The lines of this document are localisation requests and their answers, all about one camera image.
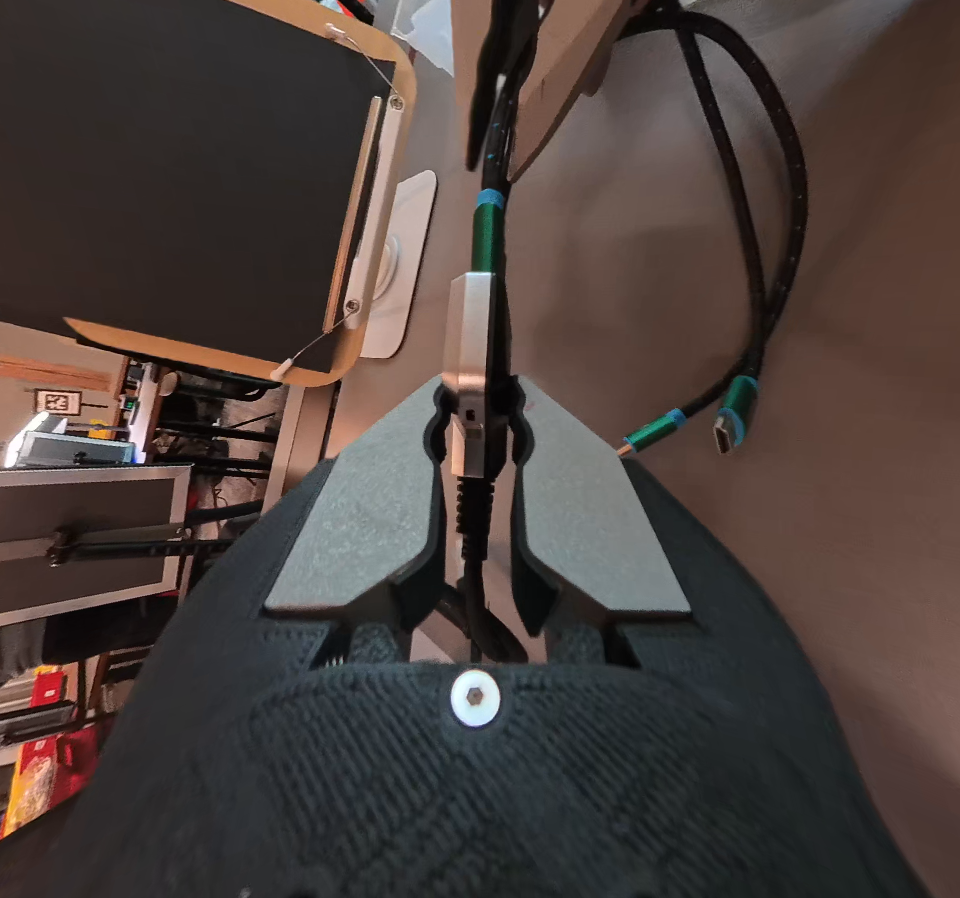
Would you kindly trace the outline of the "dark grey USB hub adapter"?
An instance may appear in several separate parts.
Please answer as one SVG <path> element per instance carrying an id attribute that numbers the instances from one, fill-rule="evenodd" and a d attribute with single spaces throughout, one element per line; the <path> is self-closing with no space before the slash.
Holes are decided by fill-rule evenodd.
<path id="1" fill-rule="evenodd" d="M 487 605 L 484 582 L 495 485 L 506 464 L 517 403 L 509 304 L 493 272 L 468 272 L 454 280 L 449 300 L 442 383 L 450 415 L 450 469 L 457 482 L 465 632 L 476 660 L 526 664 L 526 649 Z"/>

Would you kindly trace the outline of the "translucent plastic storage box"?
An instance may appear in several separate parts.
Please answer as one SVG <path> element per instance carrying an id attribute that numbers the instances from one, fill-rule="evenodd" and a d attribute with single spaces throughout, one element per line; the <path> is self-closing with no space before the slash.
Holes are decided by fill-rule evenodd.
<path id="1" fill-rule="evenodd" d="M 395 0 L 390 34 L 454 77 L 451 0 Z"/>

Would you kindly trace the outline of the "black tripod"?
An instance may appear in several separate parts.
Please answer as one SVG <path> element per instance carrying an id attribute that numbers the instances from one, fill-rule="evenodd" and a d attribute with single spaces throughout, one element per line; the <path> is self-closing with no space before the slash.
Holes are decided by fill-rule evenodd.
<path id="1" fill-rule="evenodd" d="M 187 527 L 199 537 L 232 537 L 261 514 L 279 438 L 273 421 L 168 421 L 153 436 L 148 462 L 189 467 Z"/>

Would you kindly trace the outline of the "white monitor stand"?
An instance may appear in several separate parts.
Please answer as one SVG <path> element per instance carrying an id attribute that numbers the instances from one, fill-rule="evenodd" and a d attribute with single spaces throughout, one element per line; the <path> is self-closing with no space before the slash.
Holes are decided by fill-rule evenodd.
<path id="1" fill-rule="evenodd" d="M 397 179 L 405 122 L 398 94 L 370 101 L 322 326 L 350 361 L 398 352 L 424 258 L 438 180 Z"/>

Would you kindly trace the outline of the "red cardboard boxes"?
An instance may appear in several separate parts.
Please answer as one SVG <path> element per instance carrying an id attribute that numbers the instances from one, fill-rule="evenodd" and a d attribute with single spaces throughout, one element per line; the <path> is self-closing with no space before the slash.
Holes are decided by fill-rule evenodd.
<path id="1" fill-rule="evenodd" d="M 42 664 L 2 687 L 2 836 L 90 782 L 108 727 L 77 702 L 81 674 Z"/>

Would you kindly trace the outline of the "wood-rimmed black monitor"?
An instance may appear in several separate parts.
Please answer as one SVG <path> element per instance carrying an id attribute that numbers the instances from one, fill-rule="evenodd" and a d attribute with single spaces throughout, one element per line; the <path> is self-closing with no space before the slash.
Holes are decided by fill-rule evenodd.
<path id="1" fill-rule="evenodd" d="M 416 76 L 309 0 L 1 0 L 2 324 L 328 385 L 371 100 Z"/>

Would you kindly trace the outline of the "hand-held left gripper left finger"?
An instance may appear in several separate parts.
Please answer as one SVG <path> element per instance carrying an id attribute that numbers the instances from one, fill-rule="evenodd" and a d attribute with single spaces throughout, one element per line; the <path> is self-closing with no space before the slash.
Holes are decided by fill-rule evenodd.
<path id="1" fill-rule="evenodd" d="M 333 460 L 264 602 L 276 617 L 409 635 L 446 584 L 442 463 L 450 419 L 440 376 Z"/>

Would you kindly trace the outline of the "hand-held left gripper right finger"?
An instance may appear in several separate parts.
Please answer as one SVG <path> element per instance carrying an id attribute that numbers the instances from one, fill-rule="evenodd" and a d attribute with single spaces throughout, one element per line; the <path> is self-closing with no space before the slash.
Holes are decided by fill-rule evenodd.
<path id="1" fill-rule="evenodd" d="M 510 587 L 524 630 L 686 620 L 691 606 L 622 459 L 525 376 L 510 418 Z"/>

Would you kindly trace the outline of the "aluminium-edged black flight case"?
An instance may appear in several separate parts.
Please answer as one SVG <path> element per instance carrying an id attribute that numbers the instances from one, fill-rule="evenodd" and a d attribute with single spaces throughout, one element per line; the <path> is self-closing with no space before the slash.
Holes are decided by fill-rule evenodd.
<path id="1" fill-rule="evenodd" d="M 173 592 L 177 556 L 115 545 L 184 535 L 191 468 L 126 465 L 1 475 L 1 624 Z"/>

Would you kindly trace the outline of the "grey metal box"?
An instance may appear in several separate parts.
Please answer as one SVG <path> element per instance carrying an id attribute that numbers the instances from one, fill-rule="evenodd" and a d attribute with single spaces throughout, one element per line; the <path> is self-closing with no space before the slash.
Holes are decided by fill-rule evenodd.
<path id="1" fill-rule="evenodd" d="M 6 447 L 2 468 L 101 468 L 137 462 L 136 446 L 124 441 L 66 433 L 66 421 L 31 422 Z"/>

